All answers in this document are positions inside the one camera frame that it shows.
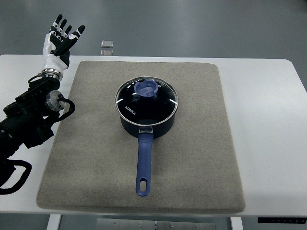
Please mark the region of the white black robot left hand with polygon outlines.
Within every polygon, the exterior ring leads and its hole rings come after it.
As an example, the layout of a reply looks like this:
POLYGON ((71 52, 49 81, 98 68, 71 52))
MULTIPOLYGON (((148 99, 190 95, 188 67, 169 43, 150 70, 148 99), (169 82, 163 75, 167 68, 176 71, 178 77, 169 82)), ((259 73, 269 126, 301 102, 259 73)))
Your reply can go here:
POLYGON ((85 26, 79 26, 74 32, 66 25, 67 20, 59 14, 45 36, 43 46, 43 69, 55 69, 63 72, 70 64, 70 49, 77 43, 85 26))

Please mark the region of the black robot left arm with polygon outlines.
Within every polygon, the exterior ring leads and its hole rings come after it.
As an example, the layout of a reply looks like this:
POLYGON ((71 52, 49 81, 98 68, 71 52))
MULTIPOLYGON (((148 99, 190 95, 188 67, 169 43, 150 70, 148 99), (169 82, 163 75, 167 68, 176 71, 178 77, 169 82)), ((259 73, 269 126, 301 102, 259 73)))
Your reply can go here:
POLYGON ((74 113, 75 104, 58 91, 61 77, 56 69, 42 70, 28 81, 28 90, 3 109, 6 118, 0 123, 0 184, 4 185, 18 166, 25 170, 15 185, 0 189, 1 195, 18 191, 32 169, 30 163, 10 157, 21 145, 30 149, 43 144, 54 135, 51 127, 74 113))

